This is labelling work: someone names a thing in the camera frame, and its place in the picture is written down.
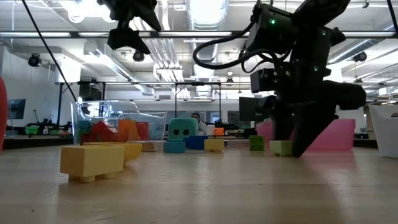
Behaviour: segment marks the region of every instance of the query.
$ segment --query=yellow rectangular block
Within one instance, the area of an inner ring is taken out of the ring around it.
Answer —
[[[86,142],[84,145],[106,145],[106,146],[122,146],[124,148],[124,162],[137,159],[141,155],[141,143],[121,143],[121,142]]]
[[[79,177],[82,182],[92,182],[96,175],[112,178],[123,170],[122,146],[68,146],[62,147],[60,172],[70,179]]]
[[[128,141],[128,144],[142,144],[143,152],[163,151],[164,141]]]
[[[224,140],[222,139],[206,139],[205,151],[206,152],[223,152]]]

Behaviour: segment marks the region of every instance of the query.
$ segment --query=black pole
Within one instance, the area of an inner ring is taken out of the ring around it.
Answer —
[[[398,34],[397,18],[396,18],[396,14],[394,12],[394,8],[392,7],[391,0],[387,0],[387,4],[388,4],[388,10],[390,10],[392,25],[394,25],[394,28],[396,30],[396,35],[397,35]]]
[[[219,108],[220,121],[222,121],[222,119],[221,119],[221,84],[219,84],[218,87],[219,87],[218,94],[219,94],[219,96],[220,96],[220,101],[218,102],[218,106],[220,107],[220,108]]]
[[[177,83],[175,84],[175,96],[174,96],[174,116],[177,118]]]
[[[105,93],[106,93],[106,82],[102,83],[102,98],[101,100],[105,100]]]
[[[60,83],[60,94],[58,96],[58,116],[57,116],[58,127],[60,126],[60,118],[61,118],[62,88],[63,88],[63,83]]]

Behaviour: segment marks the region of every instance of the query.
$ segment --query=clear plastic bin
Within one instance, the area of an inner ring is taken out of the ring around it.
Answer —
[[[93,127],[104,121],[114,133],[118,133],[119,120],[135,120],[139,128],[144,124],[149,129],[149,135],[143,140],[164,140],[167,112],[140,113],[137,105],[128,100],[87,101],[72,103],[72,126],[75,143],[81,143],[83,135],[91,136],[90,141],[102,141],[94,139]]]

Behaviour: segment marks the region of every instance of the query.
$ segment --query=person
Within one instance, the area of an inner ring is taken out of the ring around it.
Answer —
[[[198,120],[198,130],[203,131],[203,134],[206,135],[206,124],[200,119],[199,113],[191,114],[191,118],[195,118]]]

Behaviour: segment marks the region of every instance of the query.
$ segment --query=pink box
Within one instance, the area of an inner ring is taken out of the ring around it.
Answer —
[[[257,124],[257,134],[264,136],[266,147],[272,140],[272,121]],[[354,145],[355,119],[334,120],[308,147],[309,151],[316,150],[351,150]]]

